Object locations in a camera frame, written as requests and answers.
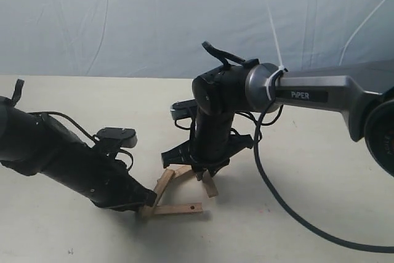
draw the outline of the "table surface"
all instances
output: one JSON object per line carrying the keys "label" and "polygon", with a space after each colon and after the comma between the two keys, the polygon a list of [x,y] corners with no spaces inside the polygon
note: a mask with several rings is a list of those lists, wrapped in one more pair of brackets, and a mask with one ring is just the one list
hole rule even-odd
{"label": "table surface", "polygon": [[[91,133],[106,126],[136,129],[131,174],[148,188],[163,172],[160,153],[188,138],[169,113],[172,103],[192,98],[188,79],[21,78],[25,87],[17,106],[23,111],[64,112]],[[0,94],[10,97],[16,79],[0,76]],[[234,125],[253,132],[246,119],[236,118]],[[263,136],[267,173],[299,214],[344,239],[394,245],[394,179],[363,141],[350,140],[340,114],[285,107]],[[268,191],[251,150],[214,177],[219,196],[208,198],[194,179],[163,196],[168,204],[202,202],[204,214],[147,224],[133,212],[95,208],[45,176],[0,170],[0,262],[394,261],[394,255],[336,246],[299,225]]]}

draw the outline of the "white backdrop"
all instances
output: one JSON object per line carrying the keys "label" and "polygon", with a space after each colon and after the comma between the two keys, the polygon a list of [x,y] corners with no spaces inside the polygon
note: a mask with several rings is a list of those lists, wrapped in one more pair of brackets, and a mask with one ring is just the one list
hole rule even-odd
{"label": "white backdrop", "polygon": [[[394,0],[267,0],[290,70],[394,58]],[[0,74],[192,78],[277,63],[265,0],[0,0]]]}

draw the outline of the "wooden triangle structure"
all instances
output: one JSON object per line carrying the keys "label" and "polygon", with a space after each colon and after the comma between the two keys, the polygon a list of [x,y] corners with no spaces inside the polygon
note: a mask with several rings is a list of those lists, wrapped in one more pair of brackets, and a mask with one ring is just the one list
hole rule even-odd
{"label": "wooden triangle structure", "polygon": [[[160,179],[156,184],[154,191],[157,194],[155,203],[153,206],[143,206],[139,211],[140,217],[144,219],[150,219],[153,216],[162,216],[162,215],[179,215],[179,214],[198,214],[203,212],[203,204],[202,203],[187,203],[187,204],[161,204],[158,205],[164,191],[171,181],[178,178],[190,178],[194,176],[194,172],[191,169],[191,166],[181,166],[177,170],[173,169],[165,169]],[[204,188],[208,194],[208,197],[215,197],[219,193],[216,189],[215,183],[212,180],[212,177],[206,171],[203,175],[203,179],[201,180]]]}

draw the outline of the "robotic arm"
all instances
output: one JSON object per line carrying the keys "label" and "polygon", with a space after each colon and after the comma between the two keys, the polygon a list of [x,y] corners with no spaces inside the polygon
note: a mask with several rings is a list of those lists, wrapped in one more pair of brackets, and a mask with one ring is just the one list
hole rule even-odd
{"label": "robotic arm", "polygon": [[340,112],[350,138],[364,137],[377,163],[394,176],[394,61],[287,72],[203,46],[223,65],[193,80],[194,100],[173,104],[175,121],[193,120],[189,140],[162,153],[164,167],[190,164],[199,179],[207,170],[214,176],[231,156],[253,146],[250,136],[231,134],[236,113],[292,105]]}

